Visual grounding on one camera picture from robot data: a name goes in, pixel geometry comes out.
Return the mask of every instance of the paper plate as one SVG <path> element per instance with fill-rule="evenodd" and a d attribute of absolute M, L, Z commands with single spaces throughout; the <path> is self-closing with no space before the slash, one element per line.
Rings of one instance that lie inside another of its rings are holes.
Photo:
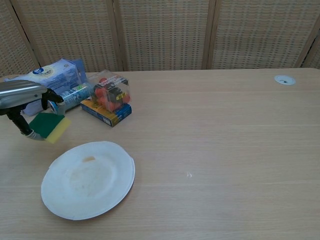
<path fill-rule="evenodd" d="M 54 160 L 43 178 L 41 197 L 59 217 L 89 219 L 116 206 L 134 178 L 134 160 L 122 147 L 109 141 L 90 142 Z"/>

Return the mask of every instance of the plastic container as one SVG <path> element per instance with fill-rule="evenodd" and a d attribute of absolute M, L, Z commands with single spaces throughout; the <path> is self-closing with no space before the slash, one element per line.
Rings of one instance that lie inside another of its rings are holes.
<path fill-rule="evenodd" d="M 60 94 L 60 96 L 64 100 L 63 106 L 59 105 L 59 103 L 48 101 L 49 107 L 51 108 L 53 113 L 57 115 L 64 115 L 65 111 L 80 105 L 80 102 L 82 100 L 89 98 L 91 92 L 92 87 L 89 83 L 80 84 Z"/>
<path fill-rule="evenodd" d="M 93 88 L 92 101 L 113 113 L 131 100 L 129 81 L 115 73 L 103 70 L 88 78 Z"/>

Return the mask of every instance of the woven room divider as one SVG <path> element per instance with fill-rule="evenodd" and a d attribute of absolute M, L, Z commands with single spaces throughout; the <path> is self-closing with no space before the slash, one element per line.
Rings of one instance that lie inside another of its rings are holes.
<path fill-rule="evenodd" d="M 202 68 L 209 0 L 114 0 L 129 71 Z"/>
<path fill-rule="evenodd" d="M 30 41 L 1 35 L 26 56 L 6 67 L 20 73 L 30 58 L 82 58 L 88 72 L 300 67 L 320 28 L 320 0 L 1 1 L 18 17 L 5 28 L 20 20 Z"/>
<path fill-rule="evenodd" d="M 207 66 L 300 67 L 319 13 L 320 0 L 217 0 Z"/>
<path fill-rule="evenodd" d="M 39 64 L 8 0 L 0 0 L 0 77 L 25 74 Z"/>
<path fill-rule="evenodd" d="M 304 68 L 320 69 L 320 30 L 317 38 L 303 63 Z"/>
<path fill-rule="evenodd" d="M 82 58 L 88 72 L 123 70 L 112 0 L 12 0 L 42 66 Z"/>

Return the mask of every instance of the wooden table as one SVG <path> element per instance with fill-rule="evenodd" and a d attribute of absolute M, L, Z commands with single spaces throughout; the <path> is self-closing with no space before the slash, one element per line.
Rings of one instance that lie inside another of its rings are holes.
<path fill-rule="evenodd" d="M 320 239 L 320 70 L 120 74 L 133 114 L 114 128 L 78 107 L 52 145 L 0 117 L 1 240 Z M 53 215 L 40 194 L 51 162 L 105 140 L 134 158 L 128 196 L 93 219 Z"/>

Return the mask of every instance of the yellow sponge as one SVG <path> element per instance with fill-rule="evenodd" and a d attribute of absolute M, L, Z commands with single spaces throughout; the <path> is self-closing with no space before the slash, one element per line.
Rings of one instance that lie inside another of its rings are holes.
<path fill-rule="evenodd" d="M 66 131 L 66 129 L 71 124 L 71 121 L 68 118 L 63 118 L 58 125 L 54 128 L 54 130 L 49 134 L 49 136 L 46 137 L 46 141 L 49 143 L 54 144 L 61 135 Z"/>
<path fill-rule="evenodd" d="M 69 127 L 71 121 L 63 115 L 39 113 L 29 124 L 37 134 L 54 144 Z"/>

